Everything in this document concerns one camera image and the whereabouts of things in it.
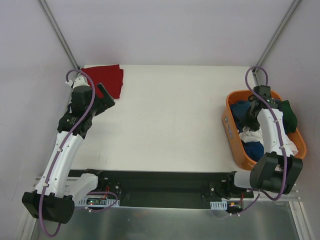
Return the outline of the white t shirt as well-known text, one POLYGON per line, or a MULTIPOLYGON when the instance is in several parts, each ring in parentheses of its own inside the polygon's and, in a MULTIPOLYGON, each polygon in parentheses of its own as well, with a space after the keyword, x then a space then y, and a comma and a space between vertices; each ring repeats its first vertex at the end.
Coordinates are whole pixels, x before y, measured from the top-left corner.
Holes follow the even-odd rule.
MULTIPOLYGON (((264 148, 263 134, 260 128, 258 129, 258 131, 251 131, 247 126, 245 126, 242 129, 242 132, 239 133, 239 137, 241 141, 244 143, 260 143, 260 145, 264 148)), ((294 144, 293 141, 289 139, 287 135, 285 136, 285 138, 293 155, 297 155, 299 152, 297 146, 294 144)))

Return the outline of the teal blue t shirt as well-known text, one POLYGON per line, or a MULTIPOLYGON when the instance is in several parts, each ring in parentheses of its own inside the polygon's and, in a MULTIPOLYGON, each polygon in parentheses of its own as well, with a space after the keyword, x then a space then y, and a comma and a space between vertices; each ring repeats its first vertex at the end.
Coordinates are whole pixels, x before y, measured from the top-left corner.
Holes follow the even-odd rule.
POLYGON ((239 100, 230 106, 231 114, 235 122, 235 126, 239 133, 243 131, 243 126, 241 124, 241 120, 244 118, 246 112, 250 108, 250 102, 239 100))

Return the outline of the dark green t shirt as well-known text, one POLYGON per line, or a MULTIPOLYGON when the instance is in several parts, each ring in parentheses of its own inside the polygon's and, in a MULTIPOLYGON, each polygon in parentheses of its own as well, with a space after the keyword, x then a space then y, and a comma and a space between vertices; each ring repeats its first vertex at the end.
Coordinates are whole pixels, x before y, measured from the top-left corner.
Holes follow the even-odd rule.
POLYGON ((283 126, 286 134, 294 133, 297 129, 298 119, 288 100, 281 101, 279 108, 283 113, 283 126))

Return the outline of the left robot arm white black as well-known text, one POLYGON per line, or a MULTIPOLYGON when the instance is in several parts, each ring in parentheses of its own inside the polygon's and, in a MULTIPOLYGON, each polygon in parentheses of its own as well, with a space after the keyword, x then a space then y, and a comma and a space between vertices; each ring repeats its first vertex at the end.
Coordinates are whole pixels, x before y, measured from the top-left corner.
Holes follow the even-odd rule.
POLYGON ((71 100, 58 122, 47 167, 34 190, 22 196, 22 203, 33 218, 58 224, 69 222, 75 205, 89 192, 99 195, 105 191, 106 183, 101 179, 100 170, 85 170, 74 183, 66 183, 93 118, 115 105, 102 83, 92 88, 83 75, 73 80, 71 87, 71 100))

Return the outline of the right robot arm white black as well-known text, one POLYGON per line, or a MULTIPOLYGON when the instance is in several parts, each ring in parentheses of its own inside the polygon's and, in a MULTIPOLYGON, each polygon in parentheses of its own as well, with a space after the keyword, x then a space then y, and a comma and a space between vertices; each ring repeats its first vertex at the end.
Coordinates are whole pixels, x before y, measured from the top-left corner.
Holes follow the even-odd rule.
POLYGON ((264 154, 250 171, 234 172, 233 180, 225 184, 225 192, 237 197, 243 189, 281 195, 291 192, 302 169, 303 161, 295 157, 286 139, 283 112, 272 98, 271 88, 266 85, 254 87, 254 99, 248 116, 258 123, 262 132, 264 154))

